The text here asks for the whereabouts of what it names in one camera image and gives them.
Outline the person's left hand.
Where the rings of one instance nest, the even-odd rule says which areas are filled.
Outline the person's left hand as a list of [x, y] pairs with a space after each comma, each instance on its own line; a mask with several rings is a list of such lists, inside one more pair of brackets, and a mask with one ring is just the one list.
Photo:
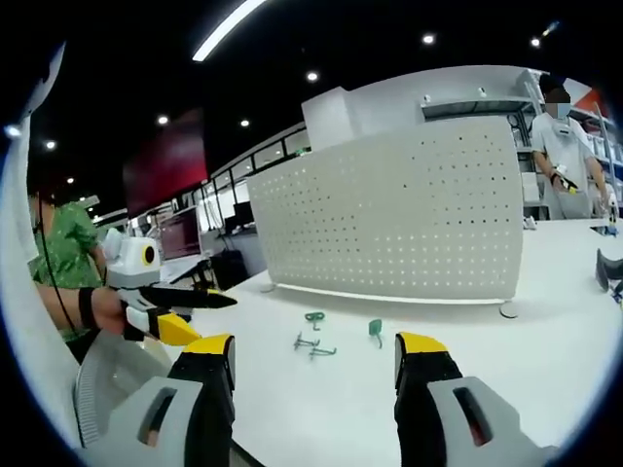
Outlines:
[[92, 314], [97, 327], [115, 335], [124, 333], [126, 313], [118, 293], [110, 288], [92, 292]]

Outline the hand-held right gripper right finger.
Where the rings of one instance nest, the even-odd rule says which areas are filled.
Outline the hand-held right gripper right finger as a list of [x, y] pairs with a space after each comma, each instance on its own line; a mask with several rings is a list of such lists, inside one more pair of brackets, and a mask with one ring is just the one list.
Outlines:
[[394, 419], [403, 466], [547, 466], [553, 446], [521, 429], [519, 413], [477, 377], [465, 377], [440, 341], [395, 335]]

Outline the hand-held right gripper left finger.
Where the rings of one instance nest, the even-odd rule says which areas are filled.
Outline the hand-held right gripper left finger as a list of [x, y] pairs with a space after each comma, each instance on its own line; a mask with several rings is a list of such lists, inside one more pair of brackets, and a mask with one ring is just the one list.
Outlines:
[[228, 466], [235, 409], [235, 337], [186, 345], [165, 377], [152, 377], [110, 418], [109, 466]]

